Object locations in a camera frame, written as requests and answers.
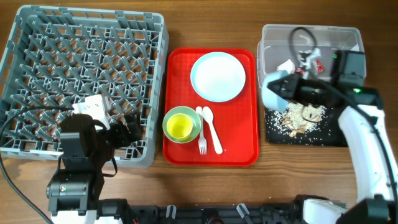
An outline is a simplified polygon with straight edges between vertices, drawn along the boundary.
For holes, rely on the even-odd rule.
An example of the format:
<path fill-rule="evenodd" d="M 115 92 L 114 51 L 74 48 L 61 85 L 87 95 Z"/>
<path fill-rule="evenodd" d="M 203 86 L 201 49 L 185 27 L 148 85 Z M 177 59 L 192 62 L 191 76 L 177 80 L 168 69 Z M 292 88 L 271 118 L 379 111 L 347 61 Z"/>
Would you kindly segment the small light blue bowl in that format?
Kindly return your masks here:
<path fill-rule="evenodd" d="M 261 96 L 262 102 L 264 106 L 270 110 L 276 110 L 278 112 L 283 113 L 288 106 L 288 101 L 281 98 L 279 95 L 271 91 L 267 86 L 270 82 L 278 80 L 280 78 L 284 78 L 288 75 L 286 70 L 280 70 L 273 73 L 268 74 L 265 77 L 262 87 L 261 87 Z"/>

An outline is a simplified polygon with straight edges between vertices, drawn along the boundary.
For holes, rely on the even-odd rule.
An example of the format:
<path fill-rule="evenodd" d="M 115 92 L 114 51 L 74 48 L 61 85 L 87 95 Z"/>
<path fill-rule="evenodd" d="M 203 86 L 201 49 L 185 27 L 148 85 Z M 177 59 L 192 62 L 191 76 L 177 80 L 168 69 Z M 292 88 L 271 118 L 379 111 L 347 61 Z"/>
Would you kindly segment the red snack wrapper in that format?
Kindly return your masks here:
<path fill-rule="evenodd" d="M 322 65 L 321 61 L 319 61 L 319 60 L 317 60 L 316 63 L 317 63 L 318 73 L 322 73 L 325 70 L 324 66 Z"/>

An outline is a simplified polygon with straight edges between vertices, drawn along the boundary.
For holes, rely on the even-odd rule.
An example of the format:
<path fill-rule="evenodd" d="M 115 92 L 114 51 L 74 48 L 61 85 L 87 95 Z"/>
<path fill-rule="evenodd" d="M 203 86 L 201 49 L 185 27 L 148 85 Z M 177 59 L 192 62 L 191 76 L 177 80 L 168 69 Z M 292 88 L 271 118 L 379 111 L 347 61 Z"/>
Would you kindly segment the yellow cup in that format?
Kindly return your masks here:
<path fill-rule="evenodd" d="M 177 141 L 184 141 L 189 138 L 193 130 L 192 119 L 183 113 L 172 115 L 166 124 L 167 132 Z"/>

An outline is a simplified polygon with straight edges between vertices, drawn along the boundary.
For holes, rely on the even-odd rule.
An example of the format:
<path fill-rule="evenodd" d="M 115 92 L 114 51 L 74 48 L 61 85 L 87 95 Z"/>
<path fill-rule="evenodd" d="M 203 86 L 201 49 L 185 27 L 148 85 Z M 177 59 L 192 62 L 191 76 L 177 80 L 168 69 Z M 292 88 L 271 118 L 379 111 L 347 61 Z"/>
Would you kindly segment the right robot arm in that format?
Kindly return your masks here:
<path fill-rule="evenodd" d="M 262 83 L 266 108 L 283 112 L 288 102 L 338 109 L 356 175 L 358 202 L 344 209 L 329 200 L 306 198 L 305 223 L 397 223 L 397 162 L 386 133 L 379 92 L 363 85 L 364 53 L 335 52 L 331 79 L 316 76 L 318 51 L 295 56 L 296 71 L 268 74 Z"/>

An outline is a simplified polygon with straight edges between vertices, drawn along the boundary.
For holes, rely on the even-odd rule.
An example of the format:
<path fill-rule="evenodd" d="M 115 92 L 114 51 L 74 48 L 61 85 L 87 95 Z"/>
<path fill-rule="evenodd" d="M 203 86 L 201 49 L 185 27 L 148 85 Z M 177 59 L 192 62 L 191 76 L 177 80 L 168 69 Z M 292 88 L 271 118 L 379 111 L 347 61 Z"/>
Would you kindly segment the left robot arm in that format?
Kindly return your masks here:
<path fill-rule="evenodd" d="M 106 127 L 87 114 L 67 116 L 60 124 L 63 154 L 47 186 L 53 223 L 137 223 L 125 199 L 100 199 L 107 174 L 102 168 L 115 162 L 114 152 L 141 138 L 139 113 Z"/>

